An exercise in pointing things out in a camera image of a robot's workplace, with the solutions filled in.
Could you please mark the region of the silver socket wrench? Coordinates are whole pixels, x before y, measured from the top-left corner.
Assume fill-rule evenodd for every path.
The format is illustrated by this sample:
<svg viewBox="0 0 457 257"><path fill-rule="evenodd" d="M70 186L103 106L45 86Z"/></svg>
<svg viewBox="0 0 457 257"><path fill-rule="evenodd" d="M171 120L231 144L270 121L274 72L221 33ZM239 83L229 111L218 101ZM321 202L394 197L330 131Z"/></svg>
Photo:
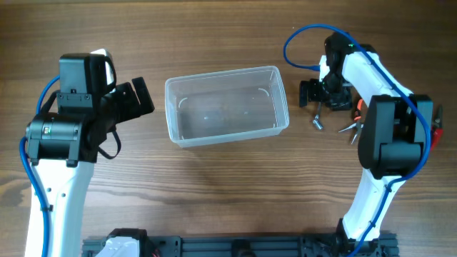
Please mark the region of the silver socket wrench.
<svg viewBox="0 0 457 257"><path fill-rule="evenodd" d="M317 112L316 112L316 115L314 116L314 119L313 119L313 125L316 127L317 130L319 131L322 131L323 130L323 125L320 121L320 115L321 115L321 106L322 106L322 103L319 102L318 103L318 108L317 108Z"/></svg>

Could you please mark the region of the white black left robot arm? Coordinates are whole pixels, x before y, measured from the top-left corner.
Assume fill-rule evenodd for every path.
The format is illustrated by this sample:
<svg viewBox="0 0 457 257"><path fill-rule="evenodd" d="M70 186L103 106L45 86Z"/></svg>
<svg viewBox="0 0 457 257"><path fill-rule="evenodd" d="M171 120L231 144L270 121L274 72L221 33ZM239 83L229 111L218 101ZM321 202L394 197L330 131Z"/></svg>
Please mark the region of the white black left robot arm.
<svg viewBox="0 0 457 257"><path fill-rule="evenodd" d="M110 53L64 54L60 88L43 90L36 115L19 143L31 182L26 256L78 256L84 201L108 134L121 145L117 124L154 111L143 78L118 84Z"/></svg>

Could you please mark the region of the orange black needle-nose pliers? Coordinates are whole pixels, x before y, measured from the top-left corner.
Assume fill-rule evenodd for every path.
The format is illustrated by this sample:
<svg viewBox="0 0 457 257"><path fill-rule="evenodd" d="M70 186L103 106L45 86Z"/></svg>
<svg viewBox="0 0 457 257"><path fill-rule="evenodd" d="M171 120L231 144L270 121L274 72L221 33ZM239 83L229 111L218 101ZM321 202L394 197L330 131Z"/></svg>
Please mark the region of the orange black needle-nose pliers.
<svg viewBox="0 0 457 257"><path fill-rule="evenodd" d="M356 139L360 136L362 128L363 128L363 124L361 122L362 105L363 105L363 99L359 99L357 104L356 104L355 111L354 111L353 123L351 125L349 125L348 127L344 128L344 129L341 129L339 131L339 133L342 133L344 131L349 131L351 129L355 129L355 132L353 134L353 138L351 139L351 144L354 144Z"/></svg>

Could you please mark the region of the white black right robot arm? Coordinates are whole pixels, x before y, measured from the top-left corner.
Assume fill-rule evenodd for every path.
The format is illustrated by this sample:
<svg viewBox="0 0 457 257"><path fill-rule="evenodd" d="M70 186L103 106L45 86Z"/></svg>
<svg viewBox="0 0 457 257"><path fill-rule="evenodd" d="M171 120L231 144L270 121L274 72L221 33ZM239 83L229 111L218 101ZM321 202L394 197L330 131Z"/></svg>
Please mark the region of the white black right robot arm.
<svg viewBox="0 0 457 257"><path fill-rule="evenodd" d="M418 173L431 151L433 102L400 85L371 45L335 32L324 46L315 68L320 76L300 83L299 105L318 102L346 111L353 106L351 89L367 105L366 117L356 117L353 124L361 182L341 225L345 239L373 241L396 192Z"/></svg>

